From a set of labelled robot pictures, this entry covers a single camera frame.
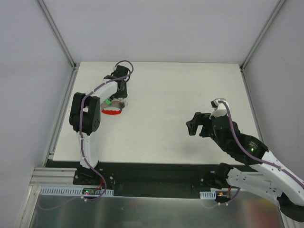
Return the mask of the steel key holder red handle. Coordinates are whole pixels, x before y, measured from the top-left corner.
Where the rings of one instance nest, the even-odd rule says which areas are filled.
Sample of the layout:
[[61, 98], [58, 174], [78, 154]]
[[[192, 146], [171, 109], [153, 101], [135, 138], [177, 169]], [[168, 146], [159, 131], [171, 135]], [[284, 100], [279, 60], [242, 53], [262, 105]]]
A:
[[118, 115], [128, 105], [124, 99], [111, 100], [111, 104], [107, 105], [106, 102], [101, 103], [101, 112], [106, 115]]

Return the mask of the green key tag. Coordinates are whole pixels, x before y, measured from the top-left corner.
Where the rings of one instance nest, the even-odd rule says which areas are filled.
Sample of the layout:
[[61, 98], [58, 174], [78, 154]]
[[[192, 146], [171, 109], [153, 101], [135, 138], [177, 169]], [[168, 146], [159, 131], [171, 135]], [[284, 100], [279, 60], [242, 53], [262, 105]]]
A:
[[109, 100], [109, 99], [106, 99], [105, 102], [106, 102], [107, 105], [111, 104], [111, 100]]

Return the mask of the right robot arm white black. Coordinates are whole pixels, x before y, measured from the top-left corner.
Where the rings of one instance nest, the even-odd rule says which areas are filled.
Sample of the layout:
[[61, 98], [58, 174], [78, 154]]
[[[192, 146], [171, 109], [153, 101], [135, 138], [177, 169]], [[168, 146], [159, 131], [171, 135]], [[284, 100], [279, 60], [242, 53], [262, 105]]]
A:
[[196, 112], [186, 126], [190, 136], [201, 126], [200, 137], [212, 139], [231, 158], [263, 175], [249, 177], [241, 170], [221, 163], [214, 173], [203, 177], [208, 186], [221, 189], [230, 185], [250, 191], [274, 203], [290, 219], [303, 222], [304, 182], [290, 177], [291, 172], [278, 164], [278, 159], [259, 139], [242, 133], [228, 115], [213, 117], [210, 113]]

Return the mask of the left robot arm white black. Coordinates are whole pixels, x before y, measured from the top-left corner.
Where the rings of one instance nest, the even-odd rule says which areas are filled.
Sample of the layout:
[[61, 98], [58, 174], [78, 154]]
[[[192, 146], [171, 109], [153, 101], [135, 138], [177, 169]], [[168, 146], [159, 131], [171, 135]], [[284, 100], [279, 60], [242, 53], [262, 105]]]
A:
[[127, 82], [133, 69], [116, 64], [111, 74], [88, 93], [75, 93], [69, 124], [79, 139], [81, 160], [73, 179], [74, 185], [103, 184], [99, 172], [99, 158], [95, 133], [101, 123], [101, 114], [117, 115], [125, 107]]

